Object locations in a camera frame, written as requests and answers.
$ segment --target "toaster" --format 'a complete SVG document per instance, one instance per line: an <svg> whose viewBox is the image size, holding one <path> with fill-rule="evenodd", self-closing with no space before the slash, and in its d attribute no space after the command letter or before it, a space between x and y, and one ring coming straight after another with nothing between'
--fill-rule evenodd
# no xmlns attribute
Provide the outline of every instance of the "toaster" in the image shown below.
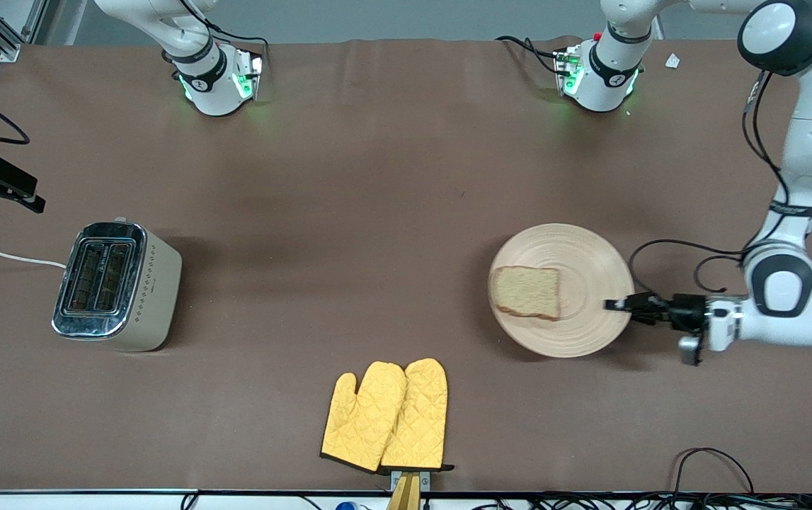
<svg viewBox="0 0 812 510"><path fill-rule="evenodd" d="M152 351L166 340L182 257L137 223L92 223L75 239L59 285L53 329L118 351Z"/></svg>

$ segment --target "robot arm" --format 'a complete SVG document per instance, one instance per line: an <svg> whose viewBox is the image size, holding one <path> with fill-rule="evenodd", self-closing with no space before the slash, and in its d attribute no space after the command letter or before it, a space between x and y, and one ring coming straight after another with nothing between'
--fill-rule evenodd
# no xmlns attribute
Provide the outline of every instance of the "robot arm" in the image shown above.
<svg viewBox="0 0 812 510"><path fill-rule="evenodd" d="M761 0L601 0L607 28L600 39L567 49L562 93L594 112L609 112L632 92L641 58L651 45L651 23L672 4L702 13L748 13Z"/></svg>
<svg viewBox="0 0 812 510"><path fill-rule="evenodd" d="M109 16L157 41L179 71L185 97L207 115L233 113L256 97L261 56L215 42L199 18L218 0L95 0Z"/></svg>
<svg viewBox="0 0 812 510"><path fill-rule="evenodd" d="M745 20L739 51L756 67L796 77L799 98L787 130L781 184L765 223L743 259L745 296L653 294L607 301L634 319L671 322L690 333L680 340L683 361L697 364L703 346L723 351L735 340L812 346L812 261L805 238L812 227L812 0L768 0Z"/></svg>

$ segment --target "brown tabletop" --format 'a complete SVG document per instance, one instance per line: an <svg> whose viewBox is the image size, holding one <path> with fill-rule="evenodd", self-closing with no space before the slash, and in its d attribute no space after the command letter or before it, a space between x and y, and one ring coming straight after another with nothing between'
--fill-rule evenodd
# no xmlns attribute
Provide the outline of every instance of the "brown tabletop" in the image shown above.
<svg viewBox="0 0 812 510"><path fill-rule="evenodd" d="M434 356L457 465L435 489L663 489L678 452L716 446L760 491L812 492L812 349L741 342L691 368L677 333L632 325L545 359L488 307L494 253L539 223L623 255L735 249L758 227L774 179L739 128L755 70L732 42L683 41L646 68L591 114L499 42L277 46L270 103L208 118L159 48L25 48L0 110L33 141L0 155L47 210L0 200L0 251L66 261L86 224L125 216L185 265L165 348L121 354L52 331L61 271L0 259L0 488L383 487L318 457L334 381ZM762 107L778 158L795 91L775 80ZM696 291L702 257L655 248L642 277ZM742 290L732 264L706 278ZM742 488L689 466L684 488Z"/></svg>

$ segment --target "oven mitt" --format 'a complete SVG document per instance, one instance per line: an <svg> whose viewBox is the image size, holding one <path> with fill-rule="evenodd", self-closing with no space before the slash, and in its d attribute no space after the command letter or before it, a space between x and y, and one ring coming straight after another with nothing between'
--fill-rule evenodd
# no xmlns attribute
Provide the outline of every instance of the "oven mitt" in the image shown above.
<svg viewBox="0 0 812 510"><path fill-rule="evenodd" d="M380 461L382 472L449 471L444 465L447 374L437 359L406 367L406 399Z"/></svg>
<svg viewBox="0 0 812 510"><path fill-rule="evenodd" d="M355 374L337 380L324 429L322 458L376 472L406 396L399 365L375 361L356 390Z"/></svg>

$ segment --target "round wooden plate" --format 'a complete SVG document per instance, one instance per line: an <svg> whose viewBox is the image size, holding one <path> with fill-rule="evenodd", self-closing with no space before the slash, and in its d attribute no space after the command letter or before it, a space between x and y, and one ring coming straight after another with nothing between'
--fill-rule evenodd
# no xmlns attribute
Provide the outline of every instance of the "round wooden plate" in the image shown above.
<svg viewBox="0 0 812 510"><path fill-rule="evenodd" d="M557 268L560 319L515 317L493 302L493 272L503 266ZM497 322L526 349L552 358L575 358L603 349L622 333L629 313L604 310L604 300L632 294L626 261L606 239L574 225L549 223L523 230L500 248L487 280Z"/></svg>

